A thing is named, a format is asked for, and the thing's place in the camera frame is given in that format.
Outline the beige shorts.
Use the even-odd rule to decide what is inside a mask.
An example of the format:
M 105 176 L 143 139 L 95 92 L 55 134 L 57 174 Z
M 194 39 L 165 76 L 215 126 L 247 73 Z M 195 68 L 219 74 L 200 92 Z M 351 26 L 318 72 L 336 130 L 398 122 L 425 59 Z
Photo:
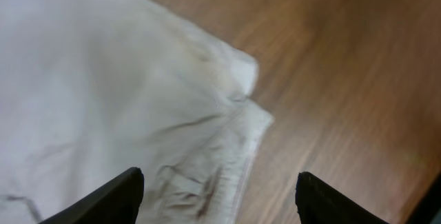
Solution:
M 272 115 L 259 66 L 151 0 L 1 0 L 1 222 L 39 223 L 131 167 L 112 222 L 233 223 Z

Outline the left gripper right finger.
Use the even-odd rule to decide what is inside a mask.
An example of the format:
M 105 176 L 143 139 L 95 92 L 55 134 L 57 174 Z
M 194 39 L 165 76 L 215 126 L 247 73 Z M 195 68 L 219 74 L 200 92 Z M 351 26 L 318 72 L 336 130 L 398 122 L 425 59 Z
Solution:
M 295 202 L 302 224 L 387 224 L 310 172 L 298 174 Z

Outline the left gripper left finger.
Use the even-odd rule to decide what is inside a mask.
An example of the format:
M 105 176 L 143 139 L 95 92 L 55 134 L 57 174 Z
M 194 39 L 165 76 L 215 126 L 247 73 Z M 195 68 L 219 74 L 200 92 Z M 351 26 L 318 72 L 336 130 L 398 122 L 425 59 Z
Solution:
M 135 224 L 143 192 L 143 173 L 131 167 L 41 224 Z

